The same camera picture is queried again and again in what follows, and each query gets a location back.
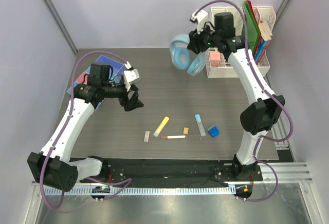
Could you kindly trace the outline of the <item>light blue headphones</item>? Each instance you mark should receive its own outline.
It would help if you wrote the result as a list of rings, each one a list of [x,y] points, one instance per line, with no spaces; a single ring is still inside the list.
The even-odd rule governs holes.
[[[201,52],[191,61],[187,47],[178,47],[177,44],[187,46],[190,43],[187,34],[179,34],[170,42],[169,51],[172,64],[179,70],[186,70],[191,76],[199,74],[206,64],[206,55]]]

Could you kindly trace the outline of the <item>pink cube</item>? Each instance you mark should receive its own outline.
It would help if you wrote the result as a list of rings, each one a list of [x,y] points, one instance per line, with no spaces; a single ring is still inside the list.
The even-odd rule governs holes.
[[[209,52],[209,61],[211,67],[220,67],[221,65],[221,53],[216,51]]]

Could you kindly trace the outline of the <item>blue pink drawer organizer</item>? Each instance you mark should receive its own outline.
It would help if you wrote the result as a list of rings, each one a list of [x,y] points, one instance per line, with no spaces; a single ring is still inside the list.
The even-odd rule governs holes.
[[[120,76],[120,82],[115,82],[114,78],[118,73],[108,60],[109,58],[106,61],[96,60],[68,89],[67,92],[70,94],[68,112],[70,115],[78,105],[77,101],[91,104],[94,109],[97,109],[106,98],[117,98],[124,110],[129,110],[129,92],[124,84],[123,75]]]

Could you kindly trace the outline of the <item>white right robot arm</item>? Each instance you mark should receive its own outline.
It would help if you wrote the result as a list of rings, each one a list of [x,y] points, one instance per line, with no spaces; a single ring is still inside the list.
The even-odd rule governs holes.
[[[252,57],[248,41],[235,32],[233,14],[217,13],[214,18],[214,23],[210,23],[204,10],[191,15],[190,20],[196,24],[196,29],[189,33],[188,49],[201,53],[210,47],[217,48],[243,85],[249,106],[240,115],[244,134],[241,146],[233,157],[232,174],[237,180],[247,180],[256,171],[258,146],[276,124],[285,99],[277,96],[266,84]]]

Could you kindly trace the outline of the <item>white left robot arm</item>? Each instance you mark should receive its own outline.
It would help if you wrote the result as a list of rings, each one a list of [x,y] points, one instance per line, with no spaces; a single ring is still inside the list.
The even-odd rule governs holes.
[[[109,178],[106,159],[89,156],[70,161],[73,146],[86,121],[104,99],[118,99],[125,111],[143,107],[138,99],[140,79],[137,69],[126,64],[119,82],[110,79],[111,65],[93,63],[82,83],[71,91],[67,111],[55,132],[39,153],[31,153],[27,159],[36,182],[68,192],[76,182],[93,177],[98,182]]]

